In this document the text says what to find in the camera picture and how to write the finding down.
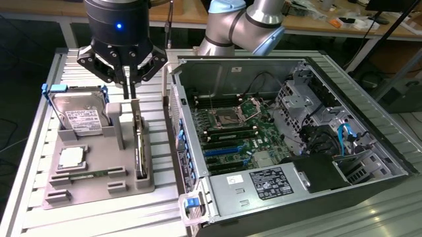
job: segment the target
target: barcode sticker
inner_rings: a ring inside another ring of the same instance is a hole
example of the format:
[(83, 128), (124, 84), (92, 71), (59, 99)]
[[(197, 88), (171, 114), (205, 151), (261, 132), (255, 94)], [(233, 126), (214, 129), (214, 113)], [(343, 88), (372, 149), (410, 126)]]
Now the barcode sticker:
[(96, 110), (66, 111), (75, 132), (99, 131), (102, 122)]

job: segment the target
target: blue pcie slot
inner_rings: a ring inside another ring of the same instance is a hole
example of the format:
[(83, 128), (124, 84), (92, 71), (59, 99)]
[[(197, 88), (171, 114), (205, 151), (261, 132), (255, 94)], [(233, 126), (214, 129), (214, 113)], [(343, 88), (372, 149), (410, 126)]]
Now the blue pcie slot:
[(205, 153), (206, 157), (213, 157), (213, 156), (221, 156), (231, 153), (239, 153), (242, 151), (243, 146), (235, 147), (235, 148), (227, 148), (223, 150), (215, 150), (215, 151), (207, 151)]

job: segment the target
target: aluminum profile table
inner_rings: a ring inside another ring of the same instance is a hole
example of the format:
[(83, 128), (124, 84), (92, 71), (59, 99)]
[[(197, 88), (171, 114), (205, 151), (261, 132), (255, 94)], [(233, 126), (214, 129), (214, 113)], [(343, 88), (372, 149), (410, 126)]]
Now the aluminum profile table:
[[(171, 55), (191, 55), (191, 50), (171, 49)], [(346, 95), (378, 126), (406, 159), (422, 169), (422, 146), (373, 98), (341, 70), (329, 56), (318, 51), (275, 51), (273, 56), (309, 56), (322, 67)], [(171, 56), (175, 66), (178, 58)], [(56, 139), (58, 119), (44, 98), (39, 105), (26, 152), (0, 225), (0, 236), (22, 237), (131, 237), (186, 236), (177, 205), (178, 191), (170, 157), (169, 137), (162, 107), (162, 72), (137, 88), (141, 108), (153, 125), (154, 175), (158, 188), (142, 194), (71, 207), (43, 210), (43, 187)], [(102, 83), (76, 63), (76, 50), (54, 58), (48, 83), (90, 85)], [(122, 89), (108, 86), (110, 100), (123, 102), (123, 121), (130, 121), (130, 103)], [(422, 236), (422, 178), (414, 177), (398, 187), (382, 192), (360, 205), (254, 236), (274, 237), (416, 237)]]

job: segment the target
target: hard drive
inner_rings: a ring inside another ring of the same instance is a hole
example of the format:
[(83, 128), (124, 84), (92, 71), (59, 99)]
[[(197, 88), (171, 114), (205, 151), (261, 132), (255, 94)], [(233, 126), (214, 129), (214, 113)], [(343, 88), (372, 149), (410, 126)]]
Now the hard drive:
[(50, 101), (63, 128), (74, 130), (78, 136), (99, 135), (102, 127), (111, 125), (106, 115), (108, 98), (104, 86), (52, 85)]

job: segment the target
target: floor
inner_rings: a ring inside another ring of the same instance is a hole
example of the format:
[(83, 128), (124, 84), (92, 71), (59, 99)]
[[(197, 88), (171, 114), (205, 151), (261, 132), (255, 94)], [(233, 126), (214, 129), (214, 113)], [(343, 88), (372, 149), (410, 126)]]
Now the floor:
[[(66, 47), (56, 23), (20, 20), (12, 20), (11, 23), (14, 26), (0, 19), (0, 216), (24, 151), (26, 141), (22, 140), (30, 135), (54, 52), (58, 47)], [(91, 38), (88, 25), (74, 24), (74, 29), (79, 44), (87, 45)], [(174, 29), (173, 47), (191, 48), (199, 45), (203, 37), (205, 30)], [(151, 38), (163, 47), (163, 28), (151, 28)], [(361, 39), (286, 35), (277, 49), (325, 50), (337, 63), (343, 65), (354, 56), (361, 42)], [(15, 125), (4, 119), (19, 125), (10, 142), (7, 140)], [(16, 142), (16, 145), (2, 151)]]

